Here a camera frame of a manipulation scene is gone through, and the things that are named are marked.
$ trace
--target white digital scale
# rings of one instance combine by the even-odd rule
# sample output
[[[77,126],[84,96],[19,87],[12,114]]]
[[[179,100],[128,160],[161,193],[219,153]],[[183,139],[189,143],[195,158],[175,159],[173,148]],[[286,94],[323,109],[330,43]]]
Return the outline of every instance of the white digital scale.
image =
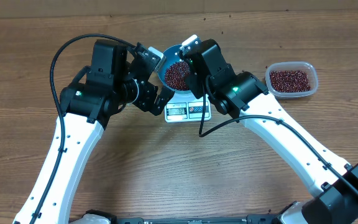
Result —
[[[181,45],[174,45],[164,51],[165,63],[158,72],[158,77],[161,82],[169,89],[175,91],[173,98],[167,103],[164,108],[165,121],[168,123],[201,121],[203,114],[203,98],[196,99],[190,90],[181,91],[174,90],[165,84],[165,71],[169,66],[175,62],[181,62],[177,55],[179,48],[190,50],[194,44],[200,44],[201,41],[197,35],[192,35],[189,39],[185,40]],[[205,106],[205,121],[209,121],[211,115],[211,103],[206,95]]]

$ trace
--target robotic arm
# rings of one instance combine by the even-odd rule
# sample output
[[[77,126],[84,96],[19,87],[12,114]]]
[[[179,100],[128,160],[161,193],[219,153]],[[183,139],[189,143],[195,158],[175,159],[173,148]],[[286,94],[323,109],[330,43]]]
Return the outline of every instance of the robotic arm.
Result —
[[[333,224],[352,223],[358,218],[358,195],[343,181],[345,179],[358,190],[358,164],[352,167],[320,144],[285,112],[267,87],[251,73],[236,75],[214,40],[201,42],[197,36],[192,36],[182,46],[178,54],[191,68],[191,75],[185,81],[193,94],[201,98],[207,91],[216,109],[233,118],[226,124],[241,122],[258,134],[291,166],[314,198],[309,202],[294,202],[275,215],[218,218],[208,222]],[[132,63],[126,62],[127,52],[134,56]],[[57,119],[52,145],[39,178],[13,224],[68,223],[83,169],[110,116],[121,112],[126,103],[159,115],[173,96],[173,92],[165,87],[157,96],[158,88],[148,82],[151,73],[158,70],[163,61],[162,53],[153,48],[146,49],[139,43],[130,48],[111,40],[96,41],[92,65],[83,68],[60,95],[60,105],[65,114],[65,136],[61,135],[60,120]],[[79,83],[85,74],[86,83]],[[59,148],[61,138],[65,138],[64,149]],[[42,199],[59,154],[60,165],[47,196]],[[43,205],[37,212],[35,208],[40,201]],[[108,213],[90,210],[73,223],[128,224],[127,221],[130,224],[138,224],[138,221],[145,224],[202,222],[195,219],[117,219]]]

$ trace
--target wall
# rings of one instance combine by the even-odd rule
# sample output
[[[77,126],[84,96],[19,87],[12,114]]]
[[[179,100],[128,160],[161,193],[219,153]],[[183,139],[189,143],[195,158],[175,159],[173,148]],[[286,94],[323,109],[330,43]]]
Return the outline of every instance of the wall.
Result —
[[[358,9],[358,0],[0,0],[0,18]]]

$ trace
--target wooden table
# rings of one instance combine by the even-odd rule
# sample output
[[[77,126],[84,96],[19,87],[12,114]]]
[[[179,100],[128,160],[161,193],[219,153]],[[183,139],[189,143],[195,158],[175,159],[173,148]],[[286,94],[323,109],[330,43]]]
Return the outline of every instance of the wooden table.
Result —
[[[272,63],[307,61],[319,76],[317,93],[281,104],[326,147],[358,162],[358,11],[0,20],[0,223],[12,223],[50,147],[57,117],[48,82],[52,57],[68,39],[95,32],[159,50],[198,34],[215,39],[237,73],[259,78]],[[58,91],[90,64],[94,42],[64,51],[55,70]],[[227,119],[215,112],[205,128]],[[275,213],[311,198],[290,167],[240,124],[203,139],[198,125],[167,124],[134,106],[113,116],[71,217],[91,208],[119,217],[233,217]]]

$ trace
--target clear plastic container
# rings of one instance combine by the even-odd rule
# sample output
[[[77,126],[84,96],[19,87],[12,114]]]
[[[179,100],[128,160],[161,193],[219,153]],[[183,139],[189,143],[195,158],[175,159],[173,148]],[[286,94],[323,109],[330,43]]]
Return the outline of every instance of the clear plastic container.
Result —
[[[270,72],[271,71],[285,71],[285,70],[300,70],[302,72],[306,72],[308,75],[309,83],[310,83],[310,91],[298,92],[298,93],[282,93],[273,89],[272,82],[270,81]],[[276,96],[278,99],[290,99],[290,98],[298,98],[302,96],[310,96],[317,91],[318,87],[318,77],[316,70],[314,67],[308,62],[281,62],[274,63],[269,66],[266,70],[266,85],[268,90]]]

